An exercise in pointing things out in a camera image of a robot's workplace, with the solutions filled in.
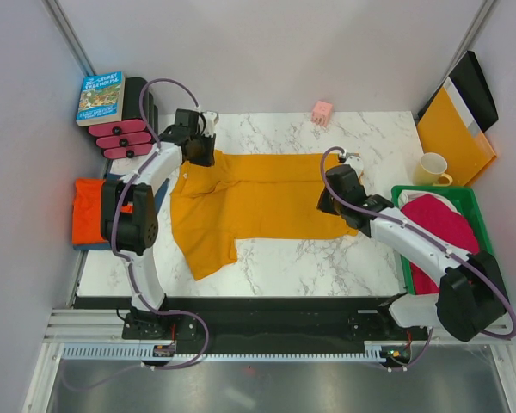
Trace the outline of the mustard yellow t shirt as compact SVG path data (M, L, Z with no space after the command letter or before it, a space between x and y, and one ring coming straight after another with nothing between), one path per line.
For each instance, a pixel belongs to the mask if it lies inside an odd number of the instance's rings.
M342 218L317 208L320 169L336 166L336 155L216 151L214 158L212 167L183 164L170 195L173 238L195 280L236 262L240 239L357 236Z

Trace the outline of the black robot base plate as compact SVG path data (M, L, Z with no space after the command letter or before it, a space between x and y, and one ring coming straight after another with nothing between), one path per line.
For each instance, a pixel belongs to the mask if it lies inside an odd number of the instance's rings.
M122 336L173 339L188 353L357 353L366 342L427 338L420 327L402 328L385 297L374 298L173 298L169 315L135 308L125 315Z

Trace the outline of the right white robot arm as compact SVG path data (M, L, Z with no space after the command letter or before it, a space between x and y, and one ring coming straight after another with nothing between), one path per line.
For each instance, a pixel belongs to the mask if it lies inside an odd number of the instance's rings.
M445 329L468 342L480 333L496 337L490 326L509 314L510 304L495 257L485 250L469 252L443 241L407 219L381 195L369 195L348 164L322 169L322 212L337 215L352 229L390 246L422 270L437 293L401 294L377 316L378 332L389 339L408 327Z

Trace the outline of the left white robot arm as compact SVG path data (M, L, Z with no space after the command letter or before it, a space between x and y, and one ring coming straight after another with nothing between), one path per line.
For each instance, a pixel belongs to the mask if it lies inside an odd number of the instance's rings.
M170 315L161 311L166 295L153 252L159 230L155 195L184 164L215 164L218 121L216 112L178 109L143 163L120 179L105 181L101 188L101 236L125 262L132 307L146 312L141 326L153 338L165 337L172 325Z

